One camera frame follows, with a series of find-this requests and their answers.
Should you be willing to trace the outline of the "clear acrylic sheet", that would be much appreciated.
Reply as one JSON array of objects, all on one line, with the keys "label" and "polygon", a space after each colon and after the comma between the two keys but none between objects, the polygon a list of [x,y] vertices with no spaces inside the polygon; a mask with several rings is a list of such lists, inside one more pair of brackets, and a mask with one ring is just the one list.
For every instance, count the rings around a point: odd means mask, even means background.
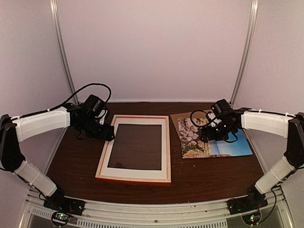
[{"label": "clear acrylic sheet", "polygon": [[107,167],[160,171],[161,155],[161,125],[119,124]]}]

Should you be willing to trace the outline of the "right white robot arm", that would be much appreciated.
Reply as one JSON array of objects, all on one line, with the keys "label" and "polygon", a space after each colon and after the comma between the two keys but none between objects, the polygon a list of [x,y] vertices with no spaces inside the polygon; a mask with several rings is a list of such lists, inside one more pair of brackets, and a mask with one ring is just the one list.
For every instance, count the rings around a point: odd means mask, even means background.
[{"label": "right white robot arm", "polygon": [[238,130],[257,130],[287,139],[286,151],[248,191],[243,204],[254,209],[262,201],[263,194],[282,183],[290,175],[304,167],[304,114],[279,114],[250,108],[233,109],[225,100],[219,100],[206,114],[207,123],[199,126],[199,138],[209,141],[228,142],[229,133]]}]

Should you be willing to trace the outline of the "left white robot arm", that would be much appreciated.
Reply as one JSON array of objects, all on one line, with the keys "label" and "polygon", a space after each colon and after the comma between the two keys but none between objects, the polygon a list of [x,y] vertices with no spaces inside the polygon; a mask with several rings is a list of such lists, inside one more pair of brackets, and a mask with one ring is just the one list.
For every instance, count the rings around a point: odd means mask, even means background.
[{"label": "left white robot arm", "polygon": [[110,142],[114,139],[114,127],[100,122],[103,110],[104,101],[90,95],[84,103],[78,105],[65,103],[13,118],[3,115],[0,119],[0,163],[3,170],[25,180],[44,196],[50,197],[50,204],[58,211],[64,211],[68,207],[68,200],[63,197],[63,190],[26,160],[19,144],[36,135],[68,127],[74,127],[79,132],[85,131],[87,137]]}]

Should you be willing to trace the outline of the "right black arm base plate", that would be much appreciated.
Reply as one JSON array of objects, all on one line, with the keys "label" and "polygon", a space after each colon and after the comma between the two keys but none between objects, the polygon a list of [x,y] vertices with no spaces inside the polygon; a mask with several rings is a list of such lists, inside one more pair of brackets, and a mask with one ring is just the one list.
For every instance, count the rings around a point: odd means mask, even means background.
[{"label": "right black arm base plate", "polygon": [[252,210],[258,210],[261,207],[268,205],[266,199],[259,199],[258,201],[250,201],[248,196],[240,198],[231,198],[227,201],[227,207],[230,215],[245,213]]}]

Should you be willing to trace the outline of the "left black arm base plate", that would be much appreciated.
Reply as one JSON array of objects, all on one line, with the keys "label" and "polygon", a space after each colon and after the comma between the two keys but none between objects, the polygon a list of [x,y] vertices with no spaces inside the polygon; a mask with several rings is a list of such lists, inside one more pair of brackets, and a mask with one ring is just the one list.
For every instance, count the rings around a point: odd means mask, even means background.
[{"label": "left black arm base plate", "polygon": [[64,202],[61,206],[56,206],[55,203],[48,199],[44,201],[43,206],[45,208],[64,212],[66,214],[82,216],[85,208],[85,202],[79,199],[64,197]]}]

